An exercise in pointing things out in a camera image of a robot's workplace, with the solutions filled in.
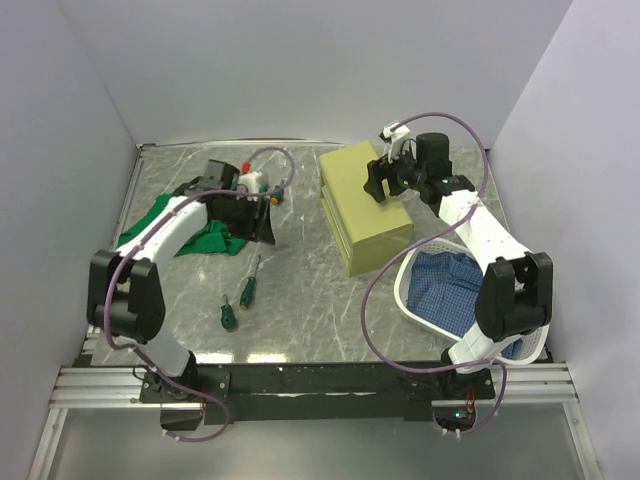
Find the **long green screwdriver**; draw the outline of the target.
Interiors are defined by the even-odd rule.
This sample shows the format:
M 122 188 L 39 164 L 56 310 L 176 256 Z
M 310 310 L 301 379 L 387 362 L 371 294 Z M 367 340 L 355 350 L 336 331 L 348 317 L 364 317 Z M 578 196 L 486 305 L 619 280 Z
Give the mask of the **long green screwdriver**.
M 240 296 L 239 306 L 243 310 L 249 309 L 254 301 L 257 285 L 257 272 L 259 270 L 260 263 L 261 256 L 258 256 L 251 274 L 247 277 L 245 287 Z

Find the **yellow-green metal tool chest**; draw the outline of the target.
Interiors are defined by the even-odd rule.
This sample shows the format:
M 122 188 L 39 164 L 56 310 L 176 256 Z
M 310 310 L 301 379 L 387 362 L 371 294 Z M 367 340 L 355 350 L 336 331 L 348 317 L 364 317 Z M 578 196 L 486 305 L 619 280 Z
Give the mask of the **yellow-green metal tool chest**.
M 350 277 L 382 268 L 409 246 L 414 224 L 397 197 L 376 202 L 364 190 L 367 165 L 379 158 L 369 142 L 322 154 L 320 202 Z

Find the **short green screwdriver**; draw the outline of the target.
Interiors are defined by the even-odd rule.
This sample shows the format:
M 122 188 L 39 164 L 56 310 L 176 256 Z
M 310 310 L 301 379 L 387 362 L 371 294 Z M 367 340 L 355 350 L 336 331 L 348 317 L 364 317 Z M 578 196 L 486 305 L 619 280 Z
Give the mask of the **short green screwdriver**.
M 226 331 L 234 331 L 237 329 L 238 320 L 234 314 L 233 308 L 229 303 L 228 296 L 223 296 L 223 304 L 221 305 L 221 316 L 220 316 L 221 326 Z

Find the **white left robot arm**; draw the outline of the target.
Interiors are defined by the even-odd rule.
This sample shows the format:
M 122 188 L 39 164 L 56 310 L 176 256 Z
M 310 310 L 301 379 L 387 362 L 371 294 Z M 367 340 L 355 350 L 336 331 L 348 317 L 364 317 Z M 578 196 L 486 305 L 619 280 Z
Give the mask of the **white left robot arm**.
M 88 322 L 104 329 L 112 347 L 135 350 L 163 372 L 163 389 L 175 401 L 192 399 L 200 381 L 194 353 L 164 323 L 161 276 L 211 222 L 234 238 L 274 244 L 267 187 L 262 172 L 197 177 L 157 200 L 116 250 L 91 259 Z

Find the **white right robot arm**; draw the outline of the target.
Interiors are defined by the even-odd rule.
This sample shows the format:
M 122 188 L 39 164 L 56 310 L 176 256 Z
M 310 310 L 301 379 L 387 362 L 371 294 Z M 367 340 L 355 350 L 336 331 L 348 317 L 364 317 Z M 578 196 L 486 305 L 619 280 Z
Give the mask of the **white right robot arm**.
M 490 213 L 476 188 L 453 172 L 443 133 L 411 135 L 393 124 L 381 134 L 385 154 L 368 163 L 364 190 L 376 202 L 411 189 L 456 233 L 481 273 L 470 329 L 431 369 L 447 398 L 480 385 L 495 361 L 509 366 L 534 362 L 543 351 L 552 317 L 553 263 L 544 252 L 519 243 Z

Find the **green cloth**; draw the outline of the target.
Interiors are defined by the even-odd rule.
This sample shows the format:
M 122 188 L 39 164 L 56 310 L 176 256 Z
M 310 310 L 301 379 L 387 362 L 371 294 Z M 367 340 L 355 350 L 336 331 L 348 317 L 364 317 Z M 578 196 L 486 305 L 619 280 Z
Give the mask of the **green cloth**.
M 157 196 L 147 213 L 133 226 L 120 234 L 117 247 L 121 247 L 133 240 L 147 228 L 160 216 L 171 198 L 170 194 Z M 247 240 L 232 236 L 228 227 L 222 222 L 212 220 L 187 240 L 176 253 L 176 257 L 194 254 L 227 254 L 235 256 L 247 243 Z

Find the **blue checkered shirt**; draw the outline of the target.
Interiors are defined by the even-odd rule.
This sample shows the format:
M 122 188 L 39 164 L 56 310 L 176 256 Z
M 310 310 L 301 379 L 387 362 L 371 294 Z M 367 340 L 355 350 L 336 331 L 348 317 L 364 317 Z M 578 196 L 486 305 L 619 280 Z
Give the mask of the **blue checkered shirt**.
M 463 337 L 476 321 L 482 281 L 479 265 L 465 253 L 420 251 L 411 267 L 407 308 L 432 325 Z

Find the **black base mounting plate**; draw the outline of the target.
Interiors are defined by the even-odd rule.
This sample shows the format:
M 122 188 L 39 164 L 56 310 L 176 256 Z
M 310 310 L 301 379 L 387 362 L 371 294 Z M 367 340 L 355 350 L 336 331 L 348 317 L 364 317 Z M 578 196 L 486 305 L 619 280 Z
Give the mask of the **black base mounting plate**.
M 400 371 L 382 362 L 202 364 L 192 387 L 222 401 L 221 406 L 185 394 L 157 374 L 146 372 L 139 399 L 164 408 L 200 406 L 208 425 L 233 421 L 401 418 L 429 421 L 435 401 L 491 400 L 496 391 L 488 369 L 424 375 L 412 362 Z

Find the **white plastic laundry basket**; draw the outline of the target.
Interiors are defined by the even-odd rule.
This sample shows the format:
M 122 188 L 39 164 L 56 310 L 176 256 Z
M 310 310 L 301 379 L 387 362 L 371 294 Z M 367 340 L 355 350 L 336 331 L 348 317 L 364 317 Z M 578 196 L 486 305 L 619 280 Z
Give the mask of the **white plastic laundry basket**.
M 406 254 L 394 298 L 406 319 L 457 342 L 475 322 L 481 282 L 481 269 L 467 249 L 436 239 Z

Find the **aluminium frame rail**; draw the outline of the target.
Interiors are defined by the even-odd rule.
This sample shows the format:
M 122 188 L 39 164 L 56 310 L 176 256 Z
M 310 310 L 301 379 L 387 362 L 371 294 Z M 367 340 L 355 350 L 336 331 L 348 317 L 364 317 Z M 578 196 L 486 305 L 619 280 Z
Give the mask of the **aluminium frame rail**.
M 71 410 L 158 409 L 139 400 L 143 382 L 128 367 L 61 368 L 28 479 L 48 479 Z

